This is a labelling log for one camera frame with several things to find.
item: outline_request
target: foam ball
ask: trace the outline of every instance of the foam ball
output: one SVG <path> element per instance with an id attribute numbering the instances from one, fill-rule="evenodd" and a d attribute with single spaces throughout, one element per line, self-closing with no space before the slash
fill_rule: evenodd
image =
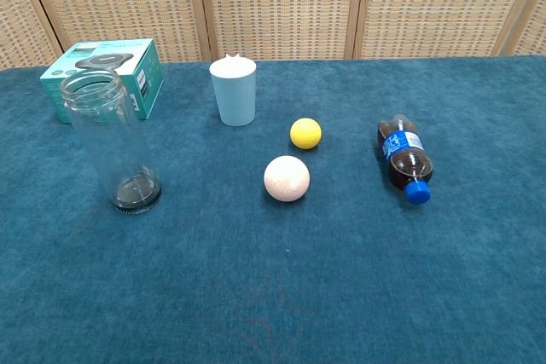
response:
<path id="1" fill-rule="evenodd" d="M 296 157 L 283 155 L 273 159 L 265 168 L 265 190 L 282 202 L 301 198 L 309 187 L 309 170 Z"/>
<path id="2" fill-rule="evenodd" d="M 300 118 L 292 124 L 290 139 L 292 143 L 302 149 L 311 149 L 321 141 L 321 126 L 312 118 Z"/>

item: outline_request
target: jar bottom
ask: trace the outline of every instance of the jar bottom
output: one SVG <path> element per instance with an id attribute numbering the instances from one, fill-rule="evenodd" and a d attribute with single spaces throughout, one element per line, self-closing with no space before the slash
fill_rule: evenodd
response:
<path id="1" fill-rule="evenodd" d="M 152 209 L 160 196 L 160 183 L 150 175 L 140 174 L 120 183 L 114 204 L 121 213 L 136 215 Z"/>

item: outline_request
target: yellow ball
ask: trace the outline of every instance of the yellow ball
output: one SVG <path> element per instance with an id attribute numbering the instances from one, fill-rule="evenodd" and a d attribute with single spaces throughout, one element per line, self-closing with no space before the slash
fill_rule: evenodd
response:
<path id="1" fill-rule="evenodd" d="M 321 126 L 311 118 L 300 118 L 292 124 L 290 139 L 293 144 L 302 149 L 311 149 L 321 141 Z"/>

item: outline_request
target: dark brown liquid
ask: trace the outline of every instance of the dark brown liquid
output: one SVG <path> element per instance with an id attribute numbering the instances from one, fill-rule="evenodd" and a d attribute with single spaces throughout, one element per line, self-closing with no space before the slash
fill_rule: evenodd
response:
<path id="1" fill-rule="evenodd" d="M 385 139 L 395 131 L 407 130 L 417 134 L 417 127 L 408 119 L 392 122 L 382 121 L 377 128 L 377 142 L 382 151 Z M 388 176 L 393 185 L 404 187 L 413 181 L 430 181 L 433 176 L 433 164 L 419 148 L 407 148 L 398 151 L 388 160 Z"/>

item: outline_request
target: white ball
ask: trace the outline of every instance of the white ball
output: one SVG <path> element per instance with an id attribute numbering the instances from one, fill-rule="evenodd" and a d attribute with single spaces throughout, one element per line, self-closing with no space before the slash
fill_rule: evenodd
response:
<path id="1" fill-rule="evenodd" d="M 273 159 L 264 172 L 265 190 L 282 202 L 301 198 L 309 187 L 309 180 L 305 164 L 290 155 Z"/>

